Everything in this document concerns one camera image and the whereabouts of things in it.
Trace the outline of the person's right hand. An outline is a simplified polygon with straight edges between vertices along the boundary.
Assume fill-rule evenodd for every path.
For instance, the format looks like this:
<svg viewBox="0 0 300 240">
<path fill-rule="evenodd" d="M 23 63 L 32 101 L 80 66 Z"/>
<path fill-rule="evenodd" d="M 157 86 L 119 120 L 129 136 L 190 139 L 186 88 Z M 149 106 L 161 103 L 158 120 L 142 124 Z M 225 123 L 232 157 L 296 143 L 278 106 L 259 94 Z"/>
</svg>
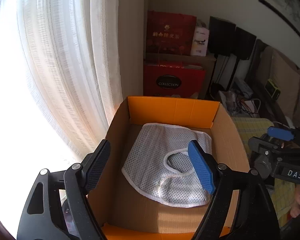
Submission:
<svg viewBox="0 0 300 240">
<path fill-rule="evenodd" d="M 290 215 L 292 218 L 296 218 L 300 215 L 300 185 L 298 184 L 295 187 L 294 202 L 290 209 Z"/>
</svg>

